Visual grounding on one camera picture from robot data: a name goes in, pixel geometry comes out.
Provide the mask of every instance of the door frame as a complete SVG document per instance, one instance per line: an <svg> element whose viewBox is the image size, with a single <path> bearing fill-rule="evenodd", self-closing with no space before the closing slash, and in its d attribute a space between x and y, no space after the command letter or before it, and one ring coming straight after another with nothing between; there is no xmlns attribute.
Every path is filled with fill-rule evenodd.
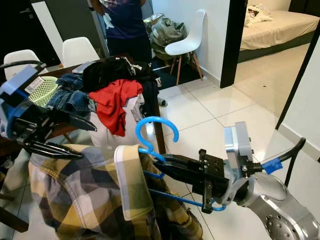
<svg viewBox="0 0 320 240"><path fill-rule="evenodd" d="M242 40L242 33L243 33L245 17L246 17L247 4L248 4L248 0L230 0L220 88L231 86L235 82L240 45ZM285 119L285 116L288 112L290 104L295 96L295 93L298 89L301 79L309 64L312 53L314 52L319 36L320 36L320 22L317 25L313 38L310 42L310 46L307 50L307 53L304 57L301 68L299 70L299 73L294 81L289 97L284 105L282 113L276 124L275 129L277 130L279 129L281 123Z"/></svg>

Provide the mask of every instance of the bed mattress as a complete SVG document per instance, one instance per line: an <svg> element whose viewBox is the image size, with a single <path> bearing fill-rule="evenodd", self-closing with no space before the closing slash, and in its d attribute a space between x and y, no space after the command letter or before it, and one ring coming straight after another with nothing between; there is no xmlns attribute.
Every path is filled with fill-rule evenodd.
<svg viewBox="0 0 320 240"><path fill-rule="evenodd" d="M274 10L273 21L244 27L240 50L255 50L284 44L316 30L319 17L303 13Z"/></svg>

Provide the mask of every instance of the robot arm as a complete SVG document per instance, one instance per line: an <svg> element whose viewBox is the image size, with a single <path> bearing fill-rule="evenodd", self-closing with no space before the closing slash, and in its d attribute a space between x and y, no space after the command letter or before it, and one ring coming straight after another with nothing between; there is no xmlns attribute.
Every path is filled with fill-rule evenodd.
<svg viewBox="0 0 320 240"><path fill-rule="evenodd" d="M28 101L37 87L41 62L22 61L0 66L27 66L0 87L0 134L15 140L32 153L51 158L81 158L79 152L54 143L46 143L53 127L61 122L88 131L96 127L88 120L57 109L43 108ZM296 147L269 164L253 163L252 149L244 122L225 128L225 148L228 159L199 151L199 160L181 155L165 154L165 162L154 165L172 178L192 185L192 192L202 195L202 211L211 213L212 199L224 206L232 201L251 209L262 221L272 240L316 240L319 225L307 208L302 206L275 176L268 175L281 161L297 156L303 147L302 139Z"/></svg>
<svg viewBox="0 0 320 240"><path fill-rule="evenodd" d="M232 201L251 209L262 221L272 240L316 240L319 224L275 176L262 172L279 169L281 162L295 159L304 146L302 138L290 151L268 164L254 163L248 131L244 122L225 128L228 159L199 151L199 160L180 155L165 155L166 162L155 166L172 178L192 185L202 195L202 211L213 211L211 198L224 206Z"/></svg>
<svg viewBox="0 0 320 240"><path fill-rule="evenodd" d="M238 205L251 209L273 240L316 240L319 225L287 187L273 175L257 172L248 180L248 191Z"/></svg>
<svg viewBox="0 0 320 240"><path fill-rule="evenodd" d="M28 96L42 83L38 74L46 66L34 60L19 61L0 66L0 69L27 65L0 87L0 135L16 141L28 151L51 158L76 159L82 154L51 142L45 143L54 127L62 122L88 131L96 127L87 119L68 112L37 106Z"/></svg>

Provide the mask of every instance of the person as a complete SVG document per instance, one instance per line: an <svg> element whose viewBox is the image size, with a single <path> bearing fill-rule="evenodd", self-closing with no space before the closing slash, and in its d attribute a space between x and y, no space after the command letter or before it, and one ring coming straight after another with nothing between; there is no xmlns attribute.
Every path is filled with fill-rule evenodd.
<svg viewBox="0 0 320 240"><path fill-rule="evenodd" d="M127 53L137 62L151 63L151 44L141 6L146 0L91 0L104 18L110 55Z"/></svg>

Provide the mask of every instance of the bed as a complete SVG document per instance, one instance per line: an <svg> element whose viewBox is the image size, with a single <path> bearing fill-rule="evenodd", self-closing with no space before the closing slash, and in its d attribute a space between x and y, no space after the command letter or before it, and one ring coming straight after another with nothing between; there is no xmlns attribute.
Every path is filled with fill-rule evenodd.
<svg viewBox="0 0 320 240"><path fill-rule="evenodd" d="M311 42L319 17L273 10L273 21L244 27L238 62L262 57Z"/></svg>

